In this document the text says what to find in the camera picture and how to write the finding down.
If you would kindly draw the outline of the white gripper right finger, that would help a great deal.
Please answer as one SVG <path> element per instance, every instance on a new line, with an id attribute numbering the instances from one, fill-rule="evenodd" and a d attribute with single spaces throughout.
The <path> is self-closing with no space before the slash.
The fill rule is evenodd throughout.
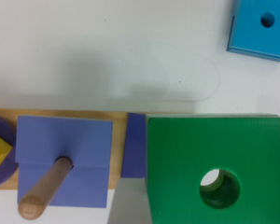
<path id="1" fill-rule="evenodd" d="M 278 118 L 274 114 L 191 114 L 191 113 L 159 113 L 146 114 L 147 118 Z"/>

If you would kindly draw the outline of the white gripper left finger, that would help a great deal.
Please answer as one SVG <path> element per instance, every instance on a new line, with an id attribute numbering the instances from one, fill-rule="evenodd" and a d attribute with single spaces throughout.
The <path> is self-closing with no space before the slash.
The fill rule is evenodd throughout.
<path id="1" fill-rule="evenodd" d="M 152 224 L 144 178 L 118 180 L 107 224 Z"/>

